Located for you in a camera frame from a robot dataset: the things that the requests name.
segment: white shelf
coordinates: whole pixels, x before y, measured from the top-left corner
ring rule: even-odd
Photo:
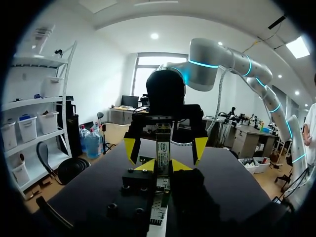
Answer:
[[[45,67],[58,68],[67,64],[68,60],[31,53],[18,54],[13,57],[13,67]]]
[[[50,138],[59,136],[61,134],[64,133],[64,130],[57,130],[56,132],[52,132],[46,135],[40,135],[40,133],[38,132],[38,137],[32,141],[29,141],[27,143],[23,143],[23,141],[18,141],[18,145],[15,148],[12,148],[11,150],[4,152],[4,156],[7,158],[17,152],[20,152],[28,147],[34,146],[36,145],[38,142],[43,142],[45,140],[48,140]]]
[[[66,155],[59,149],[55,149],[53,151],[48,150],[48,163],[53,170],[56,170],[61,162],[68,158],[68,155]],[[26,190],[32,184],[36,183],[38,180],[42,179],[48,174],[38,157],[33,157],[30,160],[25,160],[25,166],[28,171],[30,180],[26,184],[20,186],[20,189],[22,191]]]
[[[42,103],[52,103],[57,101],[62,101],[63,97],[47,97],[47,98],[39,98],[39,99],[30,99],[30,100],[20,100],[15,102],[10,102],[7,104],[2,105],[1,110],[11,110],[14,108],[27,106],[27,105],[35,105],[35,104],[42,104]]]

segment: black table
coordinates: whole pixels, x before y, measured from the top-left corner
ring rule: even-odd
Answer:
[[[170,149],[172,158],[194,168],[192,147],[171,145]],[[142,139],[139,155],[155,157],[156,143]],[[87,210],[106,213],[107,205],[122,186],[125,170],[139,165],[133,166],[128,161],[122,142],[72,180],[48,203],[71,223],[85,220]],[[244,221],[270,202],[253,176],[226,149],[205,148],[197,168],[205,177],[207,191],[220,205],[222,221]],[[174,213],[171,201],[168,205],[166,236],[177,236]]]

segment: white box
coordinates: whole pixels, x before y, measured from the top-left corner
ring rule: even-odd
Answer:
[[[238,160],[243,165],[242,162],[243,162],[244,159],[238,159]],[[254,174],[256,172],[257,168],[259,167],[259,165],[255,162],[255,166],[254,167],[246,167],[244,165],[243,165],[243,167],[245,167],[246,170],[248,170],[250,174]]]
[[[20,164],[18,167],[12,169],[12,172],[19,186],[22,186],[29,182],[30,177],[25,167],[25,161],[23,161],[22,164]]]
[[[8,123],[4,124],[1,128],[1,133],[3,138],[4,151],[11,150],[18,145],[15,135],[15,121],[12,122],[11,120],[8,120]]]
[[[38,137],[36,133],[36,116],[25,120],[18,120],[22,140],[24,143],[34,140]]]
[[[42,97],[58,97],[61,95],[63,78],[46,77],[41,84],[40,95]]]
[[[259,161],[263,161],[264,158],[267,159],[266,163],[260,164]],[[254,157],[253,159],[255,160],[257,165],[259,165],[259,167],[256,169],[256,174],[265,172],[270,165],[270,159],[267,157]]]
[[[39,123],[43,134],[49,134],[57,131],[57,111],[50,111],[46,115],[38,115]]]

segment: yellow tape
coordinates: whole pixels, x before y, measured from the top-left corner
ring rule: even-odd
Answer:
[[[197,149],[197,161],[196,161],[196,165],[198,164],[198,162],[201,160],[206,143],[207,143],[207,137],[197,137],[195,139],[196,141],[196,149]]]
[[[133,165],[135,165],[135,163],[132,161],[131,156],[132,156],[133,148],[135,145],[135,141],[136,141],[135,138],[124,138],[127,158],[129,159],[130,162],[132,162]]]
[[[146,169],[146,170],[149,170],[149,171],[154,171],[154,166],[155,166],[155,160],[156,159],[152,159],[150,160],[149,162],[135,168],[134,170],[143,170],[143,169]]]
[[[172,169],[174,171],[179,171],[180,169],[182,170],[192,170],[190,167],[187,167],[186,165],[180,163],[179,161],[175,159],[171,159],[172,162]]]

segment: window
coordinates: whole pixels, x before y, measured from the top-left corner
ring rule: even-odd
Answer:
[[[135,66],[133,82],[133,96],[139,98],[147,94],[146,82],[150,74],[160,65],[170,63],[184,63],[188,60],[186,54],[175,53],[139,53]]]

